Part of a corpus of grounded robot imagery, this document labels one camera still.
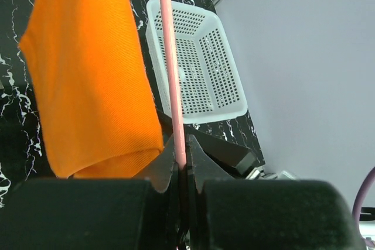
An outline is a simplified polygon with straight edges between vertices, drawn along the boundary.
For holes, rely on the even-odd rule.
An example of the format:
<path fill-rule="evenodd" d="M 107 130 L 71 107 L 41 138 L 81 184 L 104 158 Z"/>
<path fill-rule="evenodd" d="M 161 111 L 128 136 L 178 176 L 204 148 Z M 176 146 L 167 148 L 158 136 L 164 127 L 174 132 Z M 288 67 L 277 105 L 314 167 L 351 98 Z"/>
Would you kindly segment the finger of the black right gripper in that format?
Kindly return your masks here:
<path fill-rule="evenodd" d="M 184 125 L 187 136 L 194 136 L 207 154 L 223 170 L 236 177 L 245 177 L 254 168 L 257 158 L 252 149 L 217 138 Z"/>

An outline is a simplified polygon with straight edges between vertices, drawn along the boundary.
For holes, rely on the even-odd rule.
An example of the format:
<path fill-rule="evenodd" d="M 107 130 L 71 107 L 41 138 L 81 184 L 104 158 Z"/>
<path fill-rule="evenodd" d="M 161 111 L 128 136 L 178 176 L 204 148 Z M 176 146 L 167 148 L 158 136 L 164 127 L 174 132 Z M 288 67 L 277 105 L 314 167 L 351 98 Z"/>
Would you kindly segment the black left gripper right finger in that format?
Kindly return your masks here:
<path fill-rule="evenodd" d="M 331 184 L 234 179 L 193 135 L 186 156 L 192 249 L 364 249 Z"/>

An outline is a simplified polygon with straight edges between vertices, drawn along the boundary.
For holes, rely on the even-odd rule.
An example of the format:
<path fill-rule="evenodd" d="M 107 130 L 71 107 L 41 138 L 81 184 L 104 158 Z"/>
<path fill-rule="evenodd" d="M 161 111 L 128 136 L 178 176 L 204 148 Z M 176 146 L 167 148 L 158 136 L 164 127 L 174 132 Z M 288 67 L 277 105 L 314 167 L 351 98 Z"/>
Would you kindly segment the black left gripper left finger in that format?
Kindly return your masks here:
<path fill-rule="evenodd" d="M 2 249 L 175 249 L 174 140 L 133 179 L 34 179 L 1 212 Z"/>

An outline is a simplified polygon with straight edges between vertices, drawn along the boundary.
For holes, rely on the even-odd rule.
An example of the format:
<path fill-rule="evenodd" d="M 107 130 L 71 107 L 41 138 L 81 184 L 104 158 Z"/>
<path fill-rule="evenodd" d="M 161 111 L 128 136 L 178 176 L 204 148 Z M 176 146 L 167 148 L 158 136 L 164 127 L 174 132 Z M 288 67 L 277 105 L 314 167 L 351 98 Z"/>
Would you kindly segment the pink hanger with orange trousers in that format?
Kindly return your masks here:
<path fill-rule="evenodd" d="M 166 51 L 169 96 L 171 101 L 172 128 L 175 143 L 175 159 L 182 170 L 187 163 L 185 149 L 185 132 L 182 116 L 182 102 L 179 85 L 178 60 L 175 45 L 173 13 L 171 0 L 160 0 L 163 26 L 163 37 Z"/>

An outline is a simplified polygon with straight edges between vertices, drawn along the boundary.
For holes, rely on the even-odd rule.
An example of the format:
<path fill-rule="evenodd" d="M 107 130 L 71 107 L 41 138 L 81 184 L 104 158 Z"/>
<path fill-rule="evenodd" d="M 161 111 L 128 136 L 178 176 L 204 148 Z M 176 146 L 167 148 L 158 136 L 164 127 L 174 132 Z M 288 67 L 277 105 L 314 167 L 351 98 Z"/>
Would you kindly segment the orange trousers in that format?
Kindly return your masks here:
<path fill-rule="evenodd" d="M 35 0 L 19 45 L 56 176 L 129 178 L 162 152 L 129 0 Z"/>

